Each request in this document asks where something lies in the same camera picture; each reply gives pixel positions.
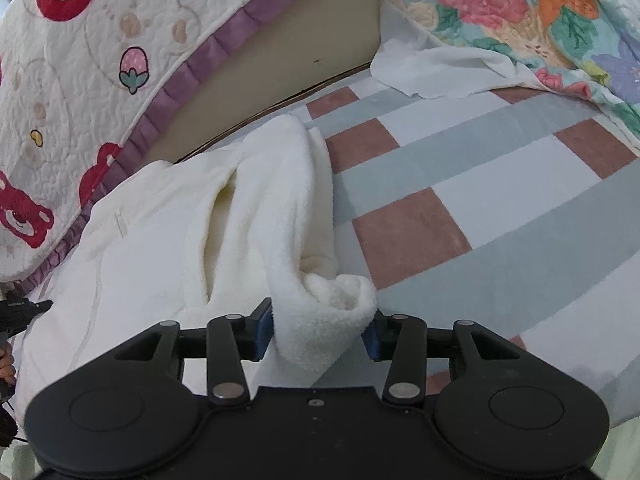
fluffy white towel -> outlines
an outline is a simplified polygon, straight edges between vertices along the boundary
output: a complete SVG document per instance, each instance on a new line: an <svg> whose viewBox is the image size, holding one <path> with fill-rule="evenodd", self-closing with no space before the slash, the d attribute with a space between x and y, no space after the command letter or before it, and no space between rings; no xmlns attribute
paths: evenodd
<svg viewBox="0 0 640 480"><path fill-rule="evenodd" d="M337 276L332 199L324 140L291 116L241 144L175 166L155 162L123 182L94 207L47 288L53 308L28 330L18 423L45 386L150 325L202 327L249 314L266 296L275 338L260 377L311 386L376 308L369 280ZM183 381L204 394L204 361L187 361Z"/></svg>

white cloth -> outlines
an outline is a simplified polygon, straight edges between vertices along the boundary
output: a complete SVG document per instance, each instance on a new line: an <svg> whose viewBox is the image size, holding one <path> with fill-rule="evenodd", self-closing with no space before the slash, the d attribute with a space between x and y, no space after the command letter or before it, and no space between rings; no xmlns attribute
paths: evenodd
<svg viewBox="0 0 640 480"><path fill-rule="evenodd" d="M409 96L462 98L510 86L546 90L522 63L491 50L447 45L387 0L381 0L380 35L371 75Z"/></svg>
<svg viewBox="0 0 640 480"><path fill-rule="evenodd" d="M14 440L10 447L0 449L0 480L31 480L41 471L28 444Z"/></svg>
<svg viewBox="0 0 640 480"><path fill-rule="evenodd" d="M332 220L326 145L292 116L240 144L143 168L98 202L55 270L53 307L22 346L18 423L45 386L150 325L203 327L267 296L275 338L264 363L281 374L271 382L311 386L376 309L369 280L337 276ZM255 366L245 371L252 382ZM187 361L183 382L205 393L204 360Z"/></svg>

black tool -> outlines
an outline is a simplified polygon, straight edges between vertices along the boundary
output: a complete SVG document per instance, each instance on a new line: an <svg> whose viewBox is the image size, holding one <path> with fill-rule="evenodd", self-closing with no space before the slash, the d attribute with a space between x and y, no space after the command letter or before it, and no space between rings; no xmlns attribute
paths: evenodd
<svg viewBox="0 0 640 480"><path fill-rule="evenodd" d="M477 323L377 313L362 337L391 360L382 399L261 387L251 400L241 360L259 361L272 335L268 299L202 329L165 321L47 387L24 423L38 478L596 479L600 398ZM449 358L438 395L427 357ZM207 359L207 397L180 382L188 358Z"/></svg>
<svg viewBox="0 0 640 480"><path fill-rule="evenodd" d="M0 300L0 348L13 336L27 330L29 323L38 314L44 314L51 308L52 301L33 303L27 298ZM0 404L4 404L15 393L15 387L0 380Z"/></svg>

checkered mat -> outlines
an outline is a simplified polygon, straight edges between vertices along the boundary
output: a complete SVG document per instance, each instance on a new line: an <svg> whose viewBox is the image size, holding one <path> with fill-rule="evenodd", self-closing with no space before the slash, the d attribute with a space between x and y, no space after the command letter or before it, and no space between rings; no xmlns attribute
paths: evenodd
<svg viewBox="0 0 640 480"><path fill-rule="evenodd" d="M368 71L261 118L326 138L342 272L385 313L473 319L640 413L640 162L584 101L512 88L423 100ZM429 390L448 381L430 364Z"/></svg>

strawberry print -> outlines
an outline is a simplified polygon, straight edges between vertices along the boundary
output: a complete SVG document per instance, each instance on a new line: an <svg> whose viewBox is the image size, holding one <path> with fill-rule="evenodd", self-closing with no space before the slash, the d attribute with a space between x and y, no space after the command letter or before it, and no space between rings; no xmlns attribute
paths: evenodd
<svg viewBox="0 0 640 480"><path fill-rule="evenodd" d="M125 50L120 60L120 82L134 95L149 81L149 63L146 53L138 46Z"/></svg>

